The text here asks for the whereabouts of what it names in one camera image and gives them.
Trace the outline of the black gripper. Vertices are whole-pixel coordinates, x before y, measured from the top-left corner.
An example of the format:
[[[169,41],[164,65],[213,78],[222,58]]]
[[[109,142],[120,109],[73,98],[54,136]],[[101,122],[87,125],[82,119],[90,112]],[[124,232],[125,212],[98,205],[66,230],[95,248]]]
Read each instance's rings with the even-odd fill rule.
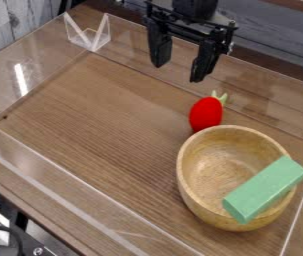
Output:
[[[218,11],[218,1],[145,1],[150,58],[157,68],[172,59],[172,36],[193,43],[208,38],[200,44],[198,56],[193,61],[190,81],[196,83],[202,82],[213,72],[220,52],[230,53],[234,32],[238,30],[237,21]]]

